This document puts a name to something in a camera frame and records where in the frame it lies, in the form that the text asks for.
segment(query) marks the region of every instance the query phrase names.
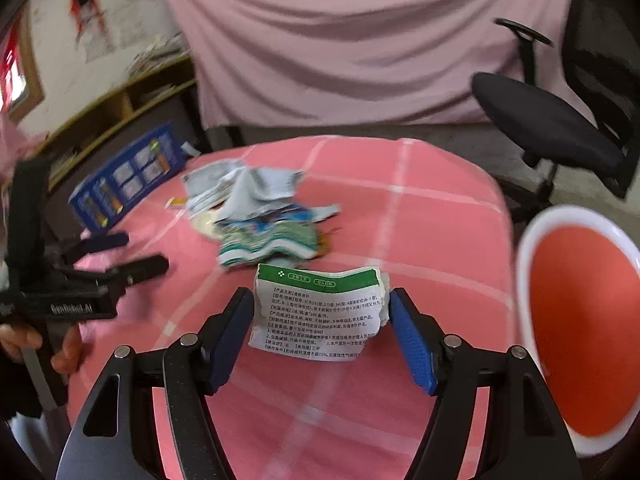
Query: metal bolt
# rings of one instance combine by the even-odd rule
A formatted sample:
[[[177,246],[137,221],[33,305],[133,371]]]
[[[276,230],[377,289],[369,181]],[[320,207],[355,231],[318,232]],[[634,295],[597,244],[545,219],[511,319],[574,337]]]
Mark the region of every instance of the metal bolt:
[[[444,336],[444,344],[449,348],[458,348],[460,345],[462,345],[462,339],[460,339],[455,334],[449,334]]]
[[[127,345],[122,345],[116,348],[116,351],[113,353],[113,355],[115,355],[118,359],[124,359],[129,355],[129,352],[131,352],[131,348],[129,348]]]
[[[182,346],[192,346],[198,342],[198,334],[185,334],[180,338]]]
[[[511,355],[518,359],[524,359],[527,356],[527,351],[522,346],[514,346],[511,348]]]

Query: gray floor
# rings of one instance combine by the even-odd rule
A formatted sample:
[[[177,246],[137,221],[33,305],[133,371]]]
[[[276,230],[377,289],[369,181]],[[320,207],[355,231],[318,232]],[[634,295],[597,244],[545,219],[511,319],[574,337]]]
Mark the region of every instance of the gray floor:
[[[538,171],[532,170],[520,159],[519,147],[490,124],[242,128],[242,135],[248,144],[322,134],[387,139],[412,137],[462,156],[491,174],[505,176],[530,189],[535,188],[541,178]],[[213,128],[209,131],[209,136],[216,149],[230,147],[230,141],[223,130]],[[560,174],[552,202],[577,204],[593,209],[617,223],[640,245],[639,213],[628,203],[613,198],[593,175],[577,171]]]

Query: plaid tablecloth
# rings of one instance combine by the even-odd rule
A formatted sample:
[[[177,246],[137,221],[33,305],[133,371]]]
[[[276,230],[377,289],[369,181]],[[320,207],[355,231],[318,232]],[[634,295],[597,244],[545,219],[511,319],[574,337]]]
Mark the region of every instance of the plaid tablecloth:
[[[251,166],[306,171],[303,205],[342,205],[321,224],[334,249],[309,262],[311,269],[380,266],[445,332],[494,350],[513,343],[510,219],[477,166],[413,139],[323,136],[217,152],[188,168],[238,156]],[[197,332],[236,287],[253,287],[255,267],[224,271],[218,245],[194,231],[183,211],[164,209],[183,194],[179,178],[156,189],[118,225],[129,232],[126,248],[82,262],[99,268],[161,251],[171,267],[132,288],[116,320],[82,328],[88,356],[70,382],[72,421],[118,345],[163,348]],[[162,390],[154,401],[166,474],[180,479]],[[245,342],[229,383],[208,400],[239,480],[404,478],[433,402],[414,385],[389,325],[350,363],[310,362]],[[460,478],[475,472],[486,403],[480,391]]]

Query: chair base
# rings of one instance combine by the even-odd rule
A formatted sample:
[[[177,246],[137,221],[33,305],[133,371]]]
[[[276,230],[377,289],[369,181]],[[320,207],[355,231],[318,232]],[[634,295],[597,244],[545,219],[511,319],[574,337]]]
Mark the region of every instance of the chair base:
[[[552,182],[545,180],[537,190],[530,191],[503,178],[495,180],[507,199],[511,222],[514,225],[521,222],[528,224],[535,215],[552,205],[549,202],[549,196],[554,187]]]

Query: black sleeve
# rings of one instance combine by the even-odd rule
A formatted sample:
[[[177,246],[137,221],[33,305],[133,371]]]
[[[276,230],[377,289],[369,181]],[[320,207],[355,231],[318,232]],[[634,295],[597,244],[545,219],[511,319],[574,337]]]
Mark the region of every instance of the black sleeve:
[[[42,407],[24,364],[12,361],[0,349],[0,420],[10,420],[16,413],[39,417]]]

